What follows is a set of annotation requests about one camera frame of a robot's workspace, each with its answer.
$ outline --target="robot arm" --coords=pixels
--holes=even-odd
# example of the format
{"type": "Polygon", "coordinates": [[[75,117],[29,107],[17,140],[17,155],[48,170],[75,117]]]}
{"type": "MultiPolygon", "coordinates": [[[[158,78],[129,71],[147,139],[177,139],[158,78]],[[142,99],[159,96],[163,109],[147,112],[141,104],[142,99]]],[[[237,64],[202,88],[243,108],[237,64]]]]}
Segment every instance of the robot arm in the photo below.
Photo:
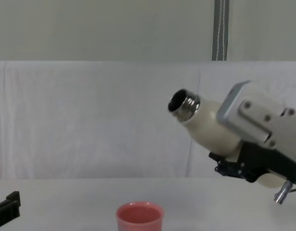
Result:
{"type": "Polygon", "coordinates": [[[6,200],[0,203],[0,227],[20,216],[21,206],[20,194],[18,191],[12,192],[6,200]]]}
{"type": "Polygon", "coordinates": [[[267,173],[286,179],[274,199],[282,204],[296,184],[295,110],[249,81],[234,85],[218,106],[186,90],[179,92],[168,109],[211,151],[209,157],[217,162],[215,171],[248,182],[267,173]]]}

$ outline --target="black object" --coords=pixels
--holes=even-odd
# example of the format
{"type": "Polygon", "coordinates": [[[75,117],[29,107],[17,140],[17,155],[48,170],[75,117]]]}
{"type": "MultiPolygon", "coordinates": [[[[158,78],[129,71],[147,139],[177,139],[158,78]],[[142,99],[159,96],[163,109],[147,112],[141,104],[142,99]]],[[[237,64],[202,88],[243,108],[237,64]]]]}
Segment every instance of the black object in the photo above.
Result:
{"type": "Polygon", "coordinates": [[[229,0],[214,0],[212,61],[227,59],[229,4],[229,0]]]}
{"type": "Polygon", "coordinates": [[[20,216],[20,193],[14,191],[0,203],[0,227],[20,216]]]}
{"type": "Polygon", "coordinates": [[[218,162],[215,171],[223,176],[242,178],[253,183],[263,174],[272,171],[296,184],[294,161],[279,151],[262,148],[254,143],[243,143],[237,162],[227,161],[214,153],[210,153],[209,157],[218,162]]]}
{"type": "Polygon", "coordinates": [[[296,189],[290,190],[290,193],[294,193],[294,192],[296,192],[296,189]]]}

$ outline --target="red plastic cup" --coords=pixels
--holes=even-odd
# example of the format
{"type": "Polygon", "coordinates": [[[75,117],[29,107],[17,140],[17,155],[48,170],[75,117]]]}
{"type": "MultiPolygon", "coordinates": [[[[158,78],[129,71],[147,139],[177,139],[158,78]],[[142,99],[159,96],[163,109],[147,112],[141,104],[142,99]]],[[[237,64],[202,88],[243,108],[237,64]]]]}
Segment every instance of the red plastic cup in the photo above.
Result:
{"type": "Polygon", "coordinates": [[[164,210],[149,201],[124,204],[116,212],[118,231],[161,231],[164,210]]]}

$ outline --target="white table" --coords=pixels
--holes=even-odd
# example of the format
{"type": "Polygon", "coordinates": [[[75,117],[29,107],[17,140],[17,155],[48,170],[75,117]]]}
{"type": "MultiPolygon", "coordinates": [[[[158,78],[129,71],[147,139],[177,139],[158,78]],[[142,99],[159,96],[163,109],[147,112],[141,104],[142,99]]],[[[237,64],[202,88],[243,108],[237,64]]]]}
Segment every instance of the white table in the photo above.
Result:
{"type": "Polygon", "coordinates": [[[116,208],[151,200],[165,209],[164,231],[296,231],[296,192],[280,206],[277,190],[243,180],[0,180],[0,201],[20,191],[21,216],[4,231],[115,231],[116,208]]]}

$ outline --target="black clamp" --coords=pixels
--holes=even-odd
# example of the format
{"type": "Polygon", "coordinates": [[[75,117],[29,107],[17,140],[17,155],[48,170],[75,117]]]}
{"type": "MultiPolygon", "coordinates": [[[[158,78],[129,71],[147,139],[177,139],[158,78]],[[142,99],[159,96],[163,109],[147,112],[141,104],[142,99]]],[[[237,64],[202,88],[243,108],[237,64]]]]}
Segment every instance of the black clamp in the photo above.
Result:
{"type": "Polygon", "coordinates": [[[273,171],[296,184],[296,163],[277,150],[245,142],[237,162],[227,161],[214,153],[210,153],[209,157],[218,163],[215,171],[223,176],[241,178],[253,183],[263,174],[273,171]]]}
{"type": "Polygon", "coordinates": [[[20,216],[20,193],[14,191],[0,203],[0,227],[20,216]]]}

